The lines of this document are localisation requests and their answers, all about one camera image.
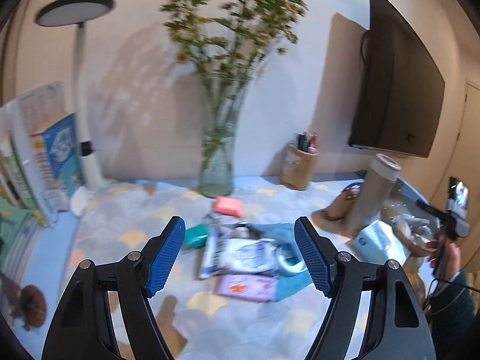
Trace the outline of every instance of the black television screen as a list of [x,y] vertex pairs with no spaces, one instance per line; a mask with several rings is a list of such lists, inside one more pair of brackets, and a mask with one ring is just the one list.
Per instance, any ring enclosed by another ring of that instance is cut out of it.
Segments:
[[370,0],[366,66],[349,145],[428,157],[445,81],[388,0]]

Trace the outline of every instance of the pen holder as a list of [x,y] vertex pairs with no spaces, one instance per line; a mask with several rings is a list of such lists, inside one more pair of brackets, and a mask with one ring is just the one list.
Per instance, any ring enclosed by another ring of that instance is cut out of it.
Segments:
[[282,167],[282,183],[287,187],[306,190],[314,175],[318,153],[310,154],[287,145]]

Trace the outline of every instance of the door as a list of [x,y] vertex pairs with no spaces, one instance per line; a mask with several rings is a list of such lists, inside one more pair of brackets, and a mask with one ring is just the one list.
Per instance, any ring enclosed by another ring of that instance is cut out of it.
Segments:
[[470,187],[469,207],[466,221],[470,233],[459,240],[462,264],[467,266],[480,249],[480,90],[467,85],[466,104],[457,145],[431,204],[442,210],[446,208],[449,177],[454,176]]

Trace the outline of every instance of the person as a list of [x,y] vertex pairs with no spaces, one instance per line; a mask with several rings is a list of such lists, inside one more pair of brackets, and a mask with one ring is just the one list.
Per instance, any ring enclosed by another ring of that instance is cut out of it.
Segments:
[[[437,249],[439,242],[437,238],[435,241],[427,243],[426,247]],[[465,271],[461,269],[460,249],[450,239],[445,239],[444,243],[448,253],[448,262],[442,279],[457,285],[438,283],[438,288],[430,297],[431,309],[427,317],[431,320],[431,335],[437,360],[468,359],[468,357],[459,357],[460,351],[463,353],[468,350],[468,345],[461,345],[461,343],[471,334],[478,336],[478,327],[474,327],[474,325],[480,325],[480,318],[476,318],[474,315],[470,290],[460,286],[467,285]],[[428,258],[432,268],[435,268],[437,264],[435,257],[433,253]]]

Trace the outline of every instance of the metal screw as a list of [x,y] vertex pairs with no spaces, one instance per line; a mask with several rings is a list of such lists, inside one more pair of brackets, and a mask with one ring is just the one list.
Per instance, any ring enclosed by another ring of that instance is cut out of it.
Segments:
[[341,251],[338,254],[338,259],[340,261],[343,261],[344,263],[348,263],[352,259],[352,256],[350,253],[347,253],[346,251]]
[[128,255],[127,258],[130,261],[137,261],[140,258],[141,254],[139,251],[131,251]]
[[397,261],[395,261],[394,259],[388,260],[388,266],[392,269],[400,268],[400,264]]
[[90,262],[89,259],[84,259],[83,261],[80,261],[80,264],[78,266],[80,269],[87,269],[92,263]]

